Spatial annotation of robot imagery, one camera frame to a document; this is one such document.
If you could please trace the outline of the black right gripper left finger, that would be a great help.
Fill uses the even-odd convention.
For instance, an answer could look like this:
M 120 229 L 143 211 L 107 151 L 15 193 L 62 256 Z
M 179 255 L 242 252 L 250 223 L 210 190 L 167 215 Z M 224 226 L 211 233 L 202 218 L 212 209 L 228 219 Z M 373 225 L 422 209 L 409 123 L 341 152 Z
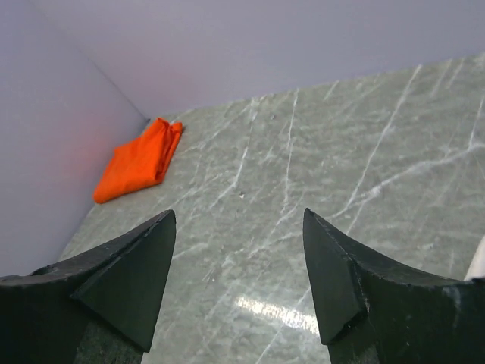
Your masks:
M 167 210 L 29 275 L 1 279 L 3 363 L 139 363 L 149 352 L 174 254 Z

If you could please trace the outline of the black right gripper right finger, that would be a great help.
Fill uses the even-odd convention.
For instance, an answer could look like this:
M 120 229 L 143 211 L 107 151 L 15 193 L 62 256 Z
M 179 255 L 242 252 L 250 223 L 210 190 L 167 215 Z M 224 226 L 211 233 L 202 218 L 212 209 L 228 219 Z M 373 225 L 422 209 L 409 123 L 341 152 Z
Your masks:
M 412 268 L 310 209 L 303 246 L 321 343 L 333 363 L 482 363 L 484 281 Z

